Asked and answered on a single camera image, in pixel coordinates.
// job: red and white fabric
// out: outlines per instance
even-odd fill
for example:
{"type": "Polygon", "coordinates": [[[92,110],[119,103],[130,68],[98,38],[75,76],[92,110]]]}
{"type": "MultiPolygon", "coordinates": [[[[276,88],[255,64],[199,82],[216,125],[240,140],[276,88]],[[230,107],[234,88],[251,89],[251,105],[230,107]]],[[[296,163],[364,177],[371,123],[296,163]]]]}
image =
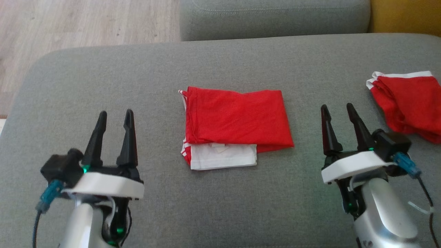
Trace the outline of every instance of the red and white fabric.
{"type": "Polygon", "coordinates": [[[237,93],[188,87],[181,154],[191,169],[257,164],[257,153],[294,147],[279,90],[237,93]]]}
{"type": "Polygon", "coordinates": [[[384,74],[375,71],[366,86],[395,132],[418,133],[441,143],[441,86],[430,71],[384,74]]]}

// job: wooden floor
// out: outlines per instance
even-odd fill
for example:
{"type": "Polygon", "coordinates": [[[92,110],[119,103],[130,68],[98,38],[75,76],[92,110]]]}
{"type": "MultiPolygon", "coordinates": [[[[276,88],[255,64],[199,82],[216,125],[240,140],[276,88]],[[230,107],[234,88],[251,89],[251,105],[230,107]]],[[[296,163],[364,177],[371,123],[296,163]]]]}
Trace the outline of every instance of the wooden floor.
{"type": "Polygon", "coordinates": [[[55,50],[179,41],[179,0],[0,0],[0,116],[55,50]]]}

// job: black cable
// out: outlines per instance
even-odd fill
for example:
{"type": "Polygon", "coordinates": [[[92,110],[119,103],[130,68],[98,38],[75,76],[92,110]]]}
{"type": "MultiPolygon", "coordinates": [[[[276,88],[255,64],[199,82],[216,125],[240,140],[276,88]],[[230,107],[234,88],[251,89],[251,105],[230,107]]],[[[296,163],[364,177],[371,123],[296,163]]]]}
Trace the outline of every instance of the black cable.
{"type": "Polygon", "coordinates": [[[38,223],[40,221],[41,211],[37,211],[37,216],[35,216],[35,222],[34,222],[34,232],[32,233],[32,248],[37,247],[37,229],[38,229],[38,223]]]}
{"type": "Polygon", "coordinates": [[[132,213],[130,212],[129,207],[127,207],[127,213],[129,214],[129,227],[127,228],[126,236],[124,236],[123,240],[121,241],[120,247],[123,246],[124,241],[126,241],[127,236],[129,236],[130,228],[132,227],[132,213]]]}
{"type": "Polygon", "coordinates": [[[434,240],[436,248],[440,248],[440,245],[438,244],[438,240],[435,237],[435,232],[434,232],[434,213],[432,212],[432,208],[434,206],[434,203],[433,203],[432,198],[430,197],[429,193],[427,192],[427,189],[424,186],[422,179],[420,177],[417,177],[417,179],[418,179],[419,185],[421,185],[421,188],[424,191],[424,194],[426,195],[426,198],[427,198],[427,200],[429,200],[429,204],[430,204],[430,215],[429,215],[430,234],[432,234],[432,239],[434,240]]]}

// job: gray cushion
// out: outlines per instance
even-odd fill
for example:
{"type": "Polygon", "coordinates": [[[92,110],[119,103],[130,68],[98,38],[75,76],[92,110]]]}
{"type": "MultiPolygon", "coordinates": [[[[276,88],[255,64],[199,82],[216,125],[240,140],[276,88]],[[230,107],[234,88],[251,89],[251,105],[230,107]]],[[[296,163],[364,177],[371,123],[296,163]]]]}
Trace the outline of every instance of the gray cushion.
{"type": "MultiPolygon", "coordinates": [[[[327,104],[339,141],[356,148],[345,105],[370,131],[387,129],[365,86],[373,71],[430,70],[441,79],[441,38],[351,34],[68,49],[30,70],[0,136],[2,247],[29,247],[34,206],[51,154],[84,150],[101,110],[108,111],[102,158],[115,163],[124,113],[132,108],[145,198],[131,202],[127,247],[355,247],[352,218],[336,185],[325,185],[320,106],[327,104]],[[179,153],[188,85],[283,92],[295,148],[258,155],[248,168],[191,171],[179,153]]],[[[441,204],[441,147],[416,135],[410,154],[441,204]]],[[[418,182],[391,179],[404,202],[427,208],[418,182]]],[[[406,204],[424,247],[426,215],[406,204]]],[[[56,247],[73,202],[56,200],[42,216],[39,247],[56,247]]],[[[435,222],[439,233],[439,222],[435,222]]]]}
{"type": "Polygon", "coordinates": [[[183,41],[365,33],[369,0],[181,0],[183,41]]]}

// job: white zip tie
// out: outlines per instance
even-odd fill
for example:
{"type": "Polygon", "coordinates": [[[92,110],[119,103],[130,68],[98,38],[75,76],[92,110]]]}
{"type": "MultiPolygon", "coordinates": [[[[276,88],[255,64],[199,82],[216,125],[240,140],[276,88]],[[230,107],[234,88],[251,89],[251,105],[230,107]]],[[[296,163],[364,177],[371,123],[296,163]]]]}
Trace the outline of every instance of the white zip tie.
{"type": "Polygon", "coordinates": [[[430,207],[429,211],[427,211],[427,210],[424,210],[424,209],[418,207],[418,206],[415,205],[415,203],[413,203],[413,202],[407,202],[407,203],[408,203],[409,205],[411,205],[412,207],[414,207],[416,210],[418,210],[418,211],[420,211],[421,213],[426,214],[426,215],[430,215],[431,213],[434,213],[434,212],[435,212],[435,208],[434,208],[434,207],[430,207]]]}

